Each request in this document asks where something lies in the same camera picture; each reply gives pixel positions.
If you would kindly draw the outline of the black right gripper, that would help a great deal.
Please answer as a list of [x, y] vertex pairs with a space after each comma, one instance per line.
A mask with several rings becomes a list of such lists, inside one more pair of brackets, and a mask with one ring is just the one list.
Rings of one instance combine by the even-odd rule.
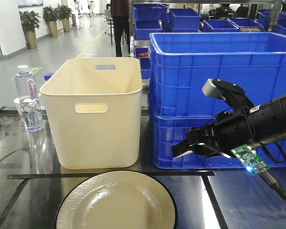
[[249, 109], [239, 108], [233, 113], [220, 113], [215, 122], [190, 129], [186, 140], [171, 147], [172, 156], [196, 153], [202, 157], [235, 158], [231, 149], [251, 144], [254, 137], [255, 124]]

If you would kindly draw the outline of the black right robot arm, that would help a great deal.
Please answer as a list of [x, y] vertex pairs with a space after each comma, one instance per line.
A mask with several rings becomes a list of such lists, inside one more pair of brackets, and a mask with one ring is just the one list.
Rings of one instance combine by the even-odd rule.
[[241, 145], [262, 147], [286, 139], [286, 94], [259, 106], [242, 88], [220, 89], [218, 96], [233, 112], [221, 112], [214, 122], [191, 128], [185, 140], [172, 146], [174, 158], [190, 153], [233, 158], [232, 149]]

